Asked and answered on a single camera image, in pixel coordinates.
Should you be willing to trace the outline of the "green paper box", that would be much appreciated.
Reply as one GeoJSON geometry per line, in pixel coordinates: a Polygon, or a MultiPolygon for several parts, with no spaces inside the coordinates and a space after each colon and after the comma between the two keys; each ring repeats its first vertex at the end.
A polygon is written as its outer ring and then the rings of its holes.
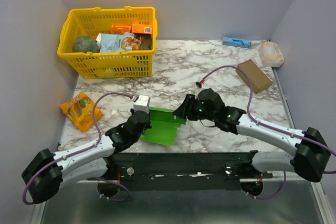
{"type": "Polygon", "coordinates": [[[173,115],[173,110],[149,107],[151,128],[146,130],[140,140],[147,143],[172,146],[175,144],[177,131],[186,119],[173,115]]]}

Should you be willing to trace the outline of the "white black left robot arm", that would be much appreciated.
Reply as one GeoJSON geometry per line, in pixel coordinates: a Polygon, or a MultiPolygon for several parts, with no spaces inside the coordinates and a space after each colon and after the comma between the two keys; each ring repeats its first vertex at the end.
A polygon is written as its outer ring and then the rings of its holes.
{"type": "Polygon", "coordinates": [[[27,205],[45,202],[68,182],[100,176],[112,179],[117,171],[115,164],[105,161],[94,169],[93,162],[127,150],[149,128],[149,113],[135,111],[125,123],[109,129],[96,141],[67,151],[53,153],[46,148],[38,152],[22,172],[26,185],[23,202],[27,205]]]}

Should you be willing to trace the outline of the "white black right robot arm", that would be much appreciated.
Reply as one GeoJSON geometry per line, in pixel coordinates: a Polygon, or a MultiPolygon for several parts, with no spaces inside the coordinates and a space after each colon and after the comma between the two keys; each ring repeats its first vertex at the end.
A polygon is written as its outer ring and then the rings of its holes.
{"type": "Polygon", "coordinates": [[[279,153],[257,152],[243,162],[242,173],[249,178],[259,172],[294,172],[310,182],[319,182],[331,156],[321,133],[309,127],[305,131],[278,126],[248,115],[245,110],[226,106],[212,89],[187,94],[173,115],[190,121],[209,120],[224,132],[256,138],[279,149],[279,153]]]}

